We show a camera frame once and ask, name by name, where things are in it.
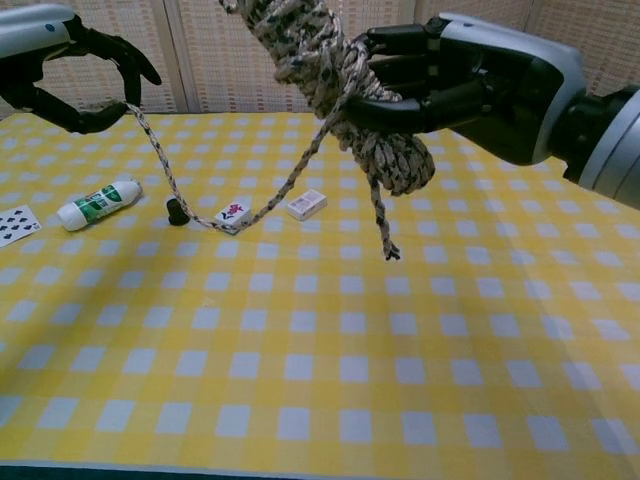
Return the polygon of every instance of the white glue stick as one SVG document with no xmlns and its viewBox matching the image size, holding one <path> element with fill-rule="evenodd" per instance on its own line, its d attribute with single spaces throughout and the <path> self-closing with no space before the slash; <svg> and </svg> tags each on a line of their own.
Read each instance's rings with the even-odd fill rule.
<svg viewBox="0 0 640 480">
<path fill-rule="evenodd" d="M 134 180 L 113 182 L 97 192 L 67 203 L 58 210 L 62 226 L 73 232 L 133 203 L 142 194 Z"/>
</svg>

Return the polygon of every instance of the small white box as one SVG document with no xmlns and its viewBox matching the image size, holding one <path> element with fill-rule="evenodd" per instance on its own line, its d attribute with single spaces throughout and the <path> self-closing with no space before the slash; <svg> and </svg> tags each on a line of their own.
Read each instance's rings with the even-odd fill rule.
<svg viewBox="0 0 640 480">
<path fill-rule="evenodd" d="M 216 221 L 230 227 L 239 227 L 251 218 L 251 209 L 243 203 L 230 203 L 216 215 Z"/>
<path fill-rule="evenodd" d="M 287 211 L 293 218 L 304 221 L 326 206 L 327 197 L 325 195 L 315 190 L 309 190 L 287 205 Z"/>
</svg>

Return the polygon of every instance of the black small object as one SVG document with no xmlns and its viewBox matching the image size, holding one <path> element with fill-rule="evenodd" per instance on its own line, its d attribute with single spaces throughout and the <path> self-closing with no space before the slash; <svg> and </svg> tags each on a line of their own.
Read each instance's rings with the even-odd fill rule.
<svg viewBox="0 0 640 480">
<path fill-rule="evenodd" d="M 189 215 L 182 210 L 177 198 L 172 198 L 167 202 L 167 210 L 169 211 L 169 223 L 175 227 L 186 225 L 191 220 Z"/>
</svg>

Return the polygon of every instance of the rope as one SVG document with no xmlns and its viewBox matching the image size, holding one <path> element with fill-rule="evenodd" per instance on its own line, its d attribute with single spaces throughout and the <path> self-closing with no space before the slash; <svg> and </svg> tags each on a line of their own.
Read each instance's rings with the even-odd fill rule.
<svg viewBox="0 0 640 480">
<path fill-rule="evenodd" d="M 369 52 L 365 45 L 345 39 L 339 18 L 322 0 L 219 2 L 228 14 L 240 14 L 250 32 L 269 51 L 276 65 L 276 80 L 297 85 L 316 116 L 325 122 L 276 195 L 250 220 L 234 229 L 202 219 L 191 210 L 176 186 L 169 161 L 143 113 L 129 105 L 158 154 L 169 186 L 185 213 L 205 227 L 229 233 L 258 223 L 293 189 L 325 136 L 331 133 L 338 139 L 342 151 L 351 149 L 367 175 L 384 255 L 387 260 L 399 259 L 400 251 L 391 241 L 380 184 L 392 196 L 410 194 L 431 180 L 435 166 L 427 147 L 417 137 L 368 131 L 344 119 L 342 110 L 355 95 L 401 100 L 400 95 L 383 88 L 369 68 Z"/>
</svg>

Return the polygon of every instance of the glue stick cap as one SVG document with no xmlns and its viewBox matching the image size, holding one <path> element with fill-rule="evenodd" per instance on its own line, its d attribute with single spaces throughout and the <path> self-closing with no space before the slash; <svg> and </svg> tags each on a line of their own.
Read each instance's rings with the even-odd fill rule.
<svg viewBox="0 0 640 480">
<path fill-rule="evenodd" d="M 60 207 L 57 215 L 62 226 L 70 232 L 87 226 L 87 219 L 74 203 L 67 203 Z"/>
<path fill-rule="evenodd" d="M 189 215 L 187 215 L 177 198 L 172 198 L 167 202 L 167 210 L 169 211 L 169 223 L 176 227 L 181 227 L 189 223 Z"/>
</svg>

